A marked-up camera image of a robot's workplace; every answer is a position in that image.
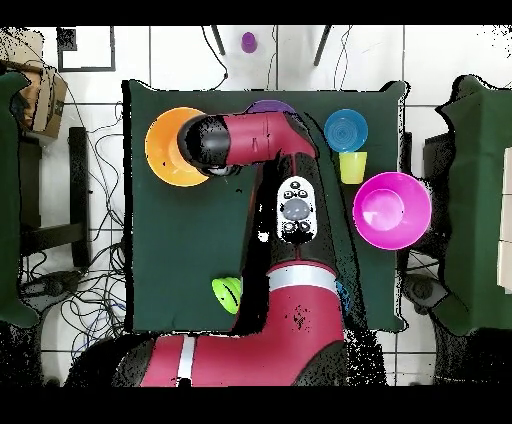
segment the orange bowl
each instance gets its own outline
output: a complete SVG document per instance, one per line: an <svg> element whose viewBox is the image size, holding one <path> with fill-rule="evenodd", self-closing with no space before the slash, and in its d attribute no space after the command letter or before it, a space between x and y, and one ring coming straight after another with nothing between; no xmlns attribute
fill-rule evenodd
<svg viewBox="0 0 512 424"><path fill-rule="evenodd" d="M179 187L192 187L208 177L188 164L178 149L178 131L190 118L203 112L178 107L162 113L146 134L146 159L153 172L163 181Z"/></svg>

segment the purple bowl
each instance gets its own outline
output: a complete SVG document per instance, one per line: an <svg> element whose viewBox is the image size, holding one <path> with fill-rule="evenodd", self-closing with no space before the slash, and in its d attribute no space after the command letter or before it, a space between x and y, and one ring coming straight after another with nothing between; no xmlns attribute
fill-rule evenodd
<svg viewBox="0 0 512 424"><path fill-rule="evenodd" d="M401 172L384 172L356 193L352 216L357 231L371 245L399 250L418 241L432 214L427 190Z"/></svg>
<svg viewBox="0 0 512 424"><path fill-rule="evenodd" d="M288 104L280 102L279 100L259 100L254 102L245 113L259 113L259 112L290 112L295 113L295 110Z"/></svg>

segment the dark green table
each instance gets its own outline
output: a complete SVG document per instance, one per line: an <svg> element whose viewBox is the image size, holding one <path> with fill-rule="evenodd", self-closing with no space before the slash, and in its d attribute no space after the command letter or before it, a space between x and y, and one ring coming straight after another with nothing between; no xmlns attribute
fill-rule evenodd
<svg viewBox="0 0 512 424"><path fill-rule="evenodd" d="M133 223L133 275L128 278L128 281L133 278L133 329L227 331L231 328L234 316L215 298L211 281L215 277L240 273L249 196L255 175L254 167L246 167L238 176L211 178L196 187L168 185L153 174L146 162L144 139L149 126L161 113L175 107L188 106L208 114L236 113L244 111L254 101L276 99L290 104L303 117L319 148L337 265L342 282L355 302L352 314L355 319L364 319L366 309L371 329L402 330L404 324L394 314L395 253L366 243L350 219L364 308L362 302L358 303L357 264L336 176L337 157L331 157L322 132L306 113L320 128L338 109L355 109L365 116L369 127L365 144L368 152L366 178L369 178L397 169L398 106L405 93L403 82L387 84L380 92L358 93L157 91L138 81L125 81L125 155L130 157L131 147L128 166L132 168L133 196L133 217L129 199L126 215L127 220L133 218L127 222ZM356 189L343 188L349 216Z"/></svg>
<svg viewBox="0 0 512 424"><path fill-rule="evenodd" d="M452 234L445 283L451 295L434 314L452 333L475 328L512 329L512 295L497 285L503 155L512 146L512 91L459 78L439 108L455 134L449 171Z"/></svg>
<svg viewBox="0 0 512 424"><path fill-rule="evenodd" d="M20 255L20 181L18 125L11 114L12 97L29 81L18 72L0 76L0 321L31 327L37 313L18 298Z"/></svg>

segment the blue bowl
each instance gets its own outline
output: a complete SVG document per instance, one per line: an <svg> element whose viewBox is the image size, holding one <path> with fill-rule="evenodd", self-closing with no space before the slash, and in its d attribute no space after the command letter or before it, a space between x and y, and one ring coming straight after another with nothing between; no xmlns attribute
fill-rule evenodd
<svg viewBox="0 0 512 424"><path fill-rule="evenodd" d="M335 152L355 152L368 138L368 124L359 112L341 109L327 118L324 134Z"/></svg>

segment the yellow cup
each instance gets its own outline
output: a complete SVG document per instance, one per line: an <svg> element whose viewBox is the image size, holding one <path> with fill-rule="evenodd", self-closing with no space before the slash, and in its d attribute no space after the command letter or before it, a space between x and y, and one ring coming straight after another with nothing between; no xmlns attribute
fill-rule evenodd
<svg viewBox="0 0 512 424"><path fill-rule="evenodd" d="M367 152L340 153L341 181L345 184L361 184L364 178Z"/></svg>

